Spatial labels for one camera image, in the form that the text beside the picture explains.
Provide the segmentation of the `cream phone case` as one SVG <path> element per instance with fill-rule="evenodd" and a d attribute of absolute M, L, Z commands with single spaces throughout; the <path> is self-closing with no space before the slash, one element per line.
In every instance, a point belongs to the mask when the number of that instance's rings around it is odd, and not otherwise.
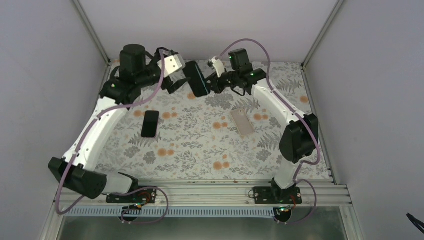
<path fill-rule="evenodd" d="M 254 127 L 243 108 L 237 108 L 230 111 L 230 116 L 242 137 L 255 132 Z"/>

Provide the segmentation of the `magenta phone black screen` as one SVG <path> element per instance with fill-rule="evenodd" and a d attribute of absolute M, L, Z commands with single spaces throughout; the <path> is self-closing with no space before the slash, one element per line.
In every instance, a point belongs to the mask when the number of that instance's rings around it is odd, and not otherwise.
<path fill-rule="evenodd" d="M 157 135 L 160 112 L 148 110 L 144 114 L 140 136 L 142 138 L 155 138 Z"/>

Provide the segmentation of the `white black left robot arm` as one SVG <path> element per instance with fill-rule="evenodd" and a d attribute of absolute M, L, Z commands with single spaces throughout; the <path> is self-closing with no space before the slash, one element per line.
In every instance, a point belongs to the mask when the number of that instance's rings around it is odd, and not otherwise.
<path fill-rule="evenodd" d="M 115 67 L 103 85 L 96 107 L 88 123 L 72 147 L 61 158 L 53 157 L 48 168 L 59 182 L 57 196 L 69 189 L 95 199 L 102 194 L 119 194 L 131 203 L 139 197 L 136 180 L 124 173 L 103 174 L 95 169 L 105 144 L 114 128 L 127 112 L 152 98 L 138 101 L 145 87 L 155 91 L 171 86 L 170 75 L 185 67 L 182 56 L 164 47 L 150 56 L 139 44 L 129 44 L 120 53 L 120 65 Z"/>

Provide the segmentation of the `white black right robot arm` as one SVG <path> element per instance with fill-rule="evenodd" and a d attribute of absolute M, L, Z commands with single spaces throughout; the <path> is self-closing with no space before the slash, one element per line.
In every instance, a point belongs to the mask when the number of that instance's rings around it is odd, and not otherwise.
<path fill-rule="evenodd" d="M 208 61 L 215 72 L 205 80 L 216 94 L 224 89 L 239 87 L 254 97 L 284 127 L 278 148 L 283 160 L 271 180 L 271 198 L 278 204 L 289 199 L 298 184 L 297 176 L 306 160 L 319 150 L 319 120 L 313 113 L 307 115 L 290 103 L 272 83 L 269 70 L 254 69 L 247 51 L 236 49 L 228 54 L 232 71 L 227 71 L 218 56 Z"/>

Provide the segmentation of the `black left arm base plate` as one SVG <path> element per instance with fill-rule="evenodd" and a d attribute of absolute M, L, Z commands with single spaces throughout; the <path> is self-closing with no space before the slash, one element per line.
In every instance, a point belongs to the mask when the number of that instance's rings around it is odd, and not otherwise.
<path fill-rule="evenodd" d="M 129 195 L 109 194 L 106 196 L 108 204 L 154 204 L 157 196 L 157 188 L 154 186 L 139 186 L 131 189 Z"/>

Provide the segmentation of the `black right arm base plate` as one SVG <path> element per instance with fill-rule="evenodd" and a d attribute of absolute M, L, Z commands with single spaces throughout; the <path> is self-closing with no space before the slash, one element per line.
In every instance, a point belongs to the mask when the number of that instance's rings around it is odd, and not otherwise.
<path fill-rule="evenodd" d="M 257 205 L 302 204 L 301 190 L 297 186 L 279 189 L 268 186 L 256 186 L 248 191 L 247 196 Z"/>

